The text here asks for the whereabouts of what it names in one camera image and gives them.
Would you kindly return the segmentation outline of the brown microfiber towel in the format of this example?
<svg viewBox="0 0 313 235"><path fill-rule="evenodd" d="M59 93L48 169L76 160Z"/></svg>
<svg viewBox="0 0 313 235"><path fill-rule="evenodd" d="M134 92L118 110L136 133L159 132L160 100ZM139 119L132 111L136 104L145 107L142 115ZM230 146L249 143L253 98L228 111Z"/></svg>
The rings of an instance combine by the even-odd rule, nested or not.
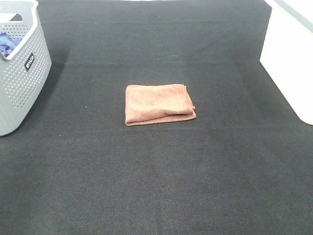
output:
<svg viewBox="0 0 313 235"><path fill-rule="evenodd" d="M125 124L127 126L186 121L195 118L195 106L183 84L126 87Z"/></svg>

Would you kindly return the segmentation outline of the blue cloth in basket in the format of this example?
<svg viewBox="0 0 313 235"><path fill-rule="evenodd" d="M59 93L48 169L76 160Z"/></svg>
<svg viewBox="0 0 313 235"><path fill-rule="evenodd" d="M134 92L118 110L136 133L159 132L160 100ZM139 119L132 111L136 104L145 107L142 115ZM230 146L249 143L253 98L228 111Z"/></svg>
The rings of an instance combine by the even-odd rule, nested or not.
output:
<svg viewBox="0 0 313 235"><path fill-rule="evenodd" d="M17 45L21 42L21 39L12 40L7 33L0 34L0 51L7 57L10 53L17 47Z"/></svg>

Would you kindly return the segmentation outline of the white woven storage basket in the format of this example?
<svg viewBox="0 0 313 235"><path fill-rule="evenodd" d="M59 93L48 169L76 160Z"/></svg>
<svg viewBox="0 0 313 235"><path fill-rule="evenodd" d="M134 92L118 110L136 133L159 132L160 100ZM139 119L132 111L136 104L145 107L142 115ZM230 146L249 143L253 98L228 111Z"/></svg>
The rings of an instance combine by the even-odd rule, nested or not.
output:
<svg viewBox="0 0 313 235"><path fill-rule="evenodd" d="M301 121L313 123L313 2L268 0L260 62Z"/></svg>

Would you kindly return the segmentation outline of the grey perforated laundry basket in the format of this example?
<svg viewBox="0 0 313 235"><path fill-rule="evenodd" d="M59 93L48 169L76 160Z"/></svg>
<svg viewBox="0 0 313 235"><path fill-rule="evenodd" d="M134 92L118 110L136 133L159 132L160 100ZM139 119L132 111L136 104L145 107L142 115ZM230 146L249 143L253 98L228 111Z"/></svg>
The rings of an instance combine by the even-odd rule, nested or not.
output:
<svg viewBox="0 0 313 235"><path fill-rule="evenodd" d="M52 65L36 0L2 0L0 33L21 42L0 52L0 134L14 132L41 92Z"/></svg>

